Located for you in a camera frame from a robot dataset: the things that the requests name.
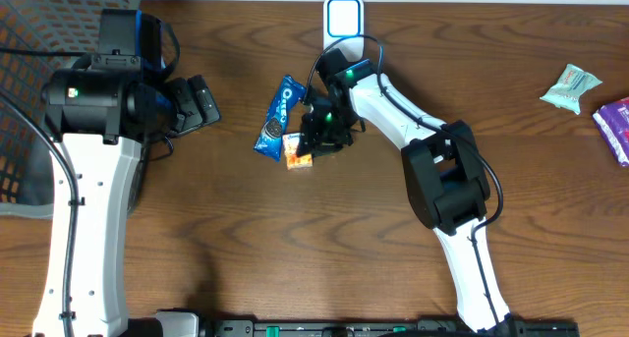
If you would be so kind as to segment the orange tissue pack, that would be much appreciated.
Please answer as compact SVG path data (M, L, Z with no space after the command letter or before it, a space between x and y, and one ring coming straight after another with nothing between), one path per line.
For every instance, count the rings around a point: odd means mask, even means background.
M286 134L282 138L288 170L305 169L313 166L313 158L310 154L297 155L300 142L300 135L298 133Z

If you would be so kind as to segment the blue oreo cookie pack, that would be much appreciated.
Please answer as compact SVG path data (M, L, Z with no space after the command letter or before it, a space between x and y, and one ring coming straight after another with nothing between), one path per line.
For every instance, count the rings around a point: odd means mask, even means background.
M306 95L307 89L290 75L285 75L268 107L254 150L280 161L282 137L289 123L292 108Z

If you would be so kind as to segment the green wet tissue pack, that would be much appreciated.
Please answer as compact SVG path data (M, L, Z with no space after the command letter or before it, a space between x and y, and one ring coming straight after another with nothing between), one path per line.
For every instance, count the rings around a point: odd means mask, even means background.
M567 64L557 82L540 97L540 100L580 115L581 96L600 84L602 81L593 74L573 64Z

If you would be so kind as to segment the purple sanitary pad pack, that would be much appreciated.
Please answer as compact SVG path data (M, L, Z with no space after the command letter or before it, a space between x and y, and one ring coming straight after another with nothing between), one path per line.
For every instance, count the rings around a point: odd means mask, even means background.
M594 122L618 164L628 166L628 98L602 106L593 114Z

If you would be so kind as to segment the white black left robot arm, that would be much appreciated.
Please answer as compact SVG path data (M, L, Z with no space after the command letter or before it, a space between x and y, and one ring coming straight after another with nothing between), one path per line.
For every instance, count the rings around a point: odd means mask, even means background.
M201 317L166 309L130 316L127 220L151 146L220 118L201 76L174 78L162 54L173 29L139 10L101 13L97 49L43 88L53 161L52 235L35 336L203 336Z

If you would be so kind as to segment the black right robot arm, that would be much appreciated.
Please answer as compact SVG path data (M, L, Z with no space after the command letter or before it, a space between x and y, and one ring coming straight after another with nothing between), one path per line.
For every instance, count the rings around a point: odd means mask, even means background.
M327 91L309 89L300 155L321 156L353 142L355 124L371 123L400 151L408 201L437 236L457 296L457 312L476 333L497 333L510 315L486 243L492 221L486 201L501 187L479 154L471 128L446 123L419 108L390 82L381 63L351 62L338 48L314 62Z

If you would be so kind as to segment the grey plastic mesh basket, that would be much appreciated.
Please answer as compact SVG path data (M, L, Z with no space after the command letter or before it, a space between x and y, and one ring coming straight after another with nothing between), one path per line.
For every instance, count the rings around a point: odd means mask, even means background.
M137 9L141 0L1 0L1 46L25 51L93 52L104 9ZM44 126L41 88L73 57L1 54L1 99ZM53 212L48 151L15 113L1 109L1 213L49 219Z

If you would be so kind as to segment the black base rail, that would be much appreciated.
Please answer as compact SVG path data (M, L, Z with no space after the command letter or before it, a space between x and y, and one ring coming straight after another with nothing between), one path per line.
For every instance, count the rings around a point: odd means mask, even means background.
M255 322L215 320L204 323L201 337L379 337L379 336L579 337L574 322L530 322L511 317L489 330L473 331L451 319L407 322Z

